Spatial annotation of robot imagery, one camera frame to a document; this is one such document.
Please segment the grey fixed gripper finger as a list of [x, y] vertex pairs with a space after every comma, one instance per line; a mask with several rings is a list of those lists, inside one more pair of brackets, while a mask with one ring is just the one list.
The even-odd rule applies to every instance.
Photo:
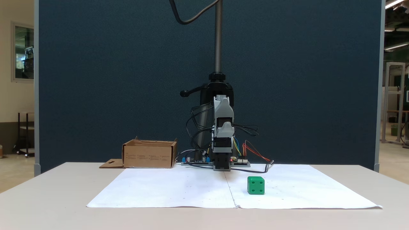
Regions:
[[216, 138], [225, 138], [225, 137], [233, 137], [235, 133], [235, 129], [231, 123], [224, 123], [221, 127], [214, 128], [214, 137]]

